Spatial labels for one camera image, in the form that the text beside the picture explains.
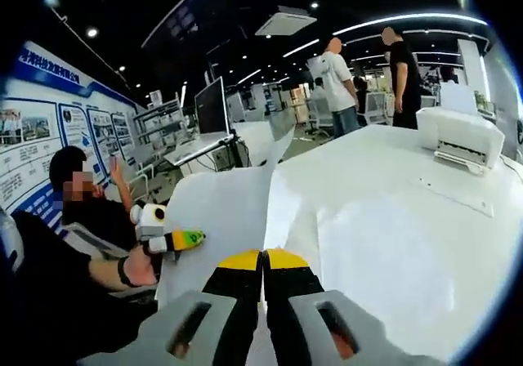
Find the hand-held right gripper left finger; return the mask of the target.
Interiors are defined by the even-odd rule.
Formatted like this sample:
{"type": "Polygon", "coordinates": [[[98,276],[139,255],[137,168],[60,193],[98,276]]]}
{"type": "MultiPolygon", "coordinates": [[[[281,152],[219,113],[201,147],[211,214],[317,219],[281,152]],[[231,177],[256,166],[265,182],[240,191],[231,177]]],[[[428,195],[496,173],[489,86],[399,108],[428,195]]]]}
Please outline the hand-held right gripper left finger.
{"type": "Polygon", "coordinates": [[[82,365],[244,365],[258,323],[258,250],[227,257],[200,291],[170,301],[140,326],[136,340],[82,365]]]}

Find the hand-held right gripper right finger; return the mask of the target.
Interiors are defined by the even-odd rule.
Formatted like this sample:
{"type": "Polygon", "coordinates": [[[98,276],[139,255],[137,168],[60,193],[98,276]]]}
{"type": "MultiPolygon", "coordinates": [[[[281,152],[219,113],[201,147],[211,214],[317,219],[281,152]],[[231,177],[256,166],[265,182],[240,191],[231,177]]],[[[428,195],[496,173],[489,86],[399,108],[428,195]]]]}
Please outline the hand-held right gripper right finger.
{"type": "Polygon", "coordinates": [[[383,322],[338,290],[326,291],[308,263],[281,248],[262,253],[267,326],[280,365],[439,365],[387,339],[383,322]]]}

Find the person's left hand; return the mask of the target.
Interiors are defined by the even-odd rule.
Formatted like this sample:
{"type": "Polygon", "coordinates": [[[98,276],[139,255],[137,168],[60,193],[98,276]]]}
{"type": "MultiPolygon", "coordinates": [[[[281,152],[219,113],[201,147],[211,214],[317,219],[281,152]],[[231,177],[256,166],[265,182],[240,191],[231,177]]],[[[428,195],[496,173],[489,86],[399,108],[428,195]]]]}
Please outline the person's left hand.
{"type": "Polygon", "coordinates": [[[118,264],[118,274],[122,283],[128,287],[152,286],[158,283],[162,255],[148,250],[143,244],[137,244],[124,259],[118,264]]]}

